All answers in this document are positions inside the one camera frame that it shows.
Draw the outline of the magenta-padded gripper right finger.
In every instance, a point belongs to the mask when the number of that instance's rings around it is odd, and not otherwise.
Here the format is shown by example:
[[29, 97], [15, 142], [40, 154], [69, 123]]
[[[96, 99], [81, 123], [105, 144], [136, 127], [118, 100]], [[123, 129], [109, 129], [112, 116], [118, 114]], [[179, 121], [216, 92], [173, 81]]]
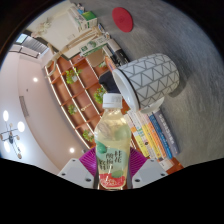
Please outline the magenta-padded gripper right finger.
[[167, 172], [155, 159], [147, 159], [133, 148], [130, 149], [129, 174], [134, 189], [167, 176]]

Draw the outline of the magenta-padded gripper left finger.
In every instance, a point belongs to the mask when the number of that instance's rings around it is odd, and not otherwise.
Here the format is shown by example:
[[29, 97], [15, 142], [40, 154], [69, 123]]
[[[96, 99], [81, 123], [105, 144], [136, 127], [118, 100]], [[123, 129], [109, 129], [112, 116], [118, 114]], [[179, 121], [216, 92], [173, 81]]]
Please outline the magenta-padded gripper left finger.
[[84, 188], [94, 188], [97, 173], [97, 159], [95, 149], [92, 148], [79, 159], [71, 158], [58, 176]]

